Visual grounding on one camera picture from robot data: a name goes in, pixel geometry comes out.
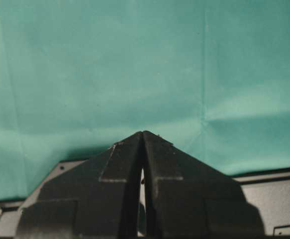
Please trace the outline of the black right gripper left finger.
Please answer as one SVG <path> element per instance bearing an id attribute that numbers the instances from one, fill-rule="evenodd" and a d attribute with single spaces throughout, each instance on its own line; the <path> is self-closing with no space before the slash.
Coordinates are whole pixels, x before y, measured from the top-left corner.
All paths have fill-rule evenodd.
<path id="1" fill-rule="evenodd" d="M 22 212 L 18 239 L 137 237 L 142 133 L 46 182 Z"/>

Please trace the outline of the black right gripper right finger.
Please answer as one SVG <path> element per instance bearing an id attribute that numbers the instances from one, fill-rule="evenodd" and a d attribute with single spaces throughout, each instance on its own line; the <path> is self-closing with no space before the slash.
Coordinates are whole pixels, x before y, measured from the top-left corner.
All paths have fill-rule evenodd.
<path id="1" fill-rule="evenodd" d="M 258 239 L 265 230 L 240 184 L 143 132 L 147 234 L 156 239 Z"/>

